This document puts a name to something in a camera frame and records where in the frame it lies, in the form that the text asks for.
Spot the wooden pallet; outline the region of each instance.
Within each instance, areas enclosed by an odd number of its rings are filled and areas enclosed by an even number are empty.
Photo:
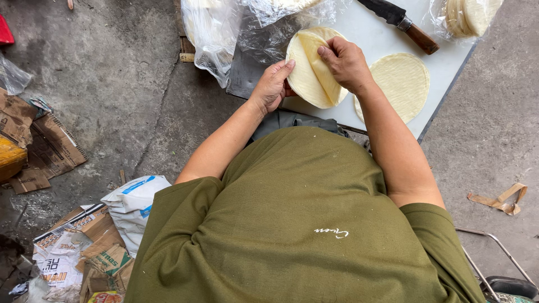
[[[181,0],[173,0],[176,7],[176,26],[178,26],[180,52],[179,60],[181,62],[194,62],[195,61],[195,47],[187,39],[185,30],[183,29],[182,12],[181,12]]]

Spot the hand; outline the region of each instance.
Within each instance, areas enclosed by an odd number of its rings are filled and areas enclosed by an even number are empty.
[[[274,111],[285,97],[296,96],[286,81],[295,66],[294,60],[287,64],[283,60],[268,67],[247,102],[255,103],[266,115]]]
[[[320,46],[318,54],[342,87],[358,94],[375,84],[361,48],[341,37],[333,37],[327,43],[332,50]]]

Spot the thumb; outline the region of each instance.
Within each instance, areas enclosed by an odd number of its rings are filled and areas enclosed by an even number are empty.
[[[320,46],[316,51],[318,52],[320,57],[322,57],[322,60],[332,70],[333,65],[336,64],[338,60],[338,57],[335,55],[335,53],[325,46]]]
[[[275,73],[275,78],[280,82],[285,81],[286,77],[290,75],[295,66],[296,61],[294,59],[290,59],[283,67],[281,67],[280,70],[277,71],[277,73]]]

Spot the shirt sleeve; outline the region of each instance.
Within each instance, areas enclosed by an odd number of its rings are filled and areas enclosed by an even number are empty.
[[[451,215],[428,203],[400,208],[438,271],[440,282],[451,288],[460,301],[484,303],[485,297],[464,255]]]
[[[154,196],[133,267],[125,302],[140,301],[137,291],[158,284],[159,268],[174,268],[185,245],[204,221],[222,182],[204,177],[167,187]],[[153,268],[154,272],[144,268]]]

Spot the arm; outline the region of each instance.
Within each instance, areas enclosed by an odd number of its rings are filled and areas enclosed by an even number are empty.
[[[294,60],[287,64],[283,60],[268,67],[251,97],[191,155],[175,184],[208,176],[221,179],[264,116],[274,111],[284,97],[294,94],[285,82],[294,66]]]
[[[327,42],[333,50],[321,46],[318,53],[335,80],[360,101],[372,156],[382,168],[390,199],[398,207],[430,203],[445,208],[425,154],[374,82],[361,49],[340,37]]]

